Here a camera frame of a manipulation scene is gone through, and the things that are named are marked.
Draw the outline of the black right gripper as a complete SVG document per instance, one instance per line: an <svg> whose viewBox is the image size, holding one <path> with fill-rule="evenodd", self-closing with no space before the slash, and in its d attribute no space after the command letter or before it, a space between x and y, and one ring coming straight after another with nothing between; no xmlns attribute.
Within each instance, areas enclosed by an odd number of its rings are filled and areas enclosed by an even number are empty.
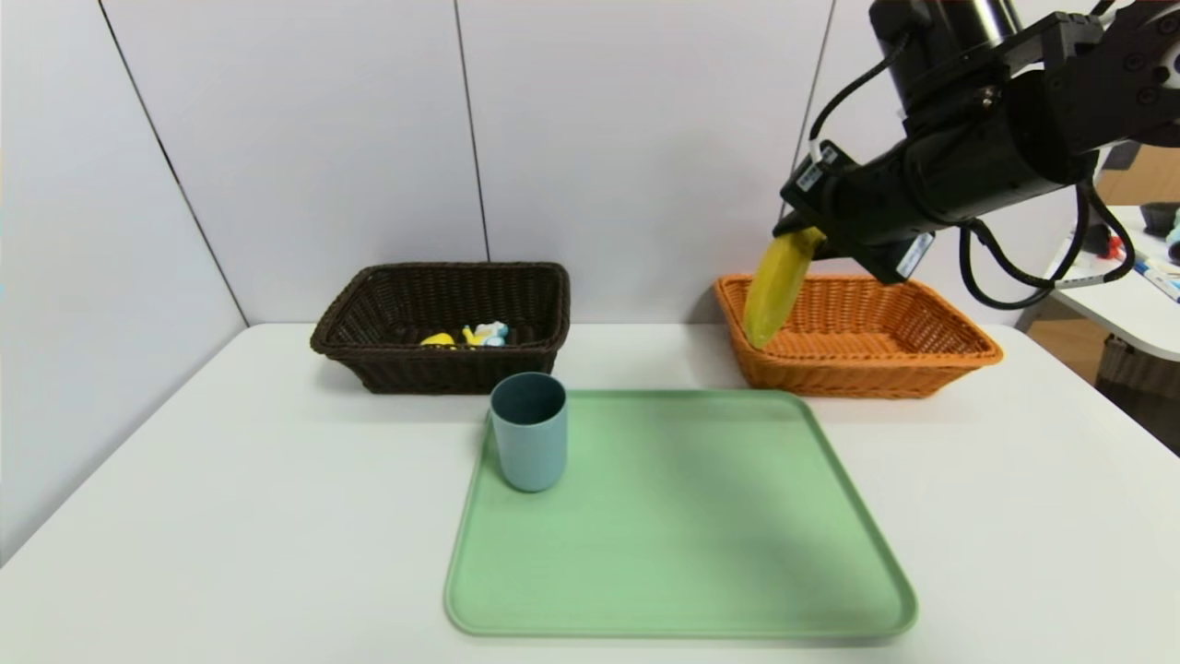
<svg viewBox="0 0 1180 664"><path fill-rule="evenodd" d="M814 245L813 261L856 259L881 283L907 281L933 243L936 219L914 197L906 147L902 142L859 164L822 139L781 188L789 213L780 215L772 237L815 228L825 241Z"/></svg>

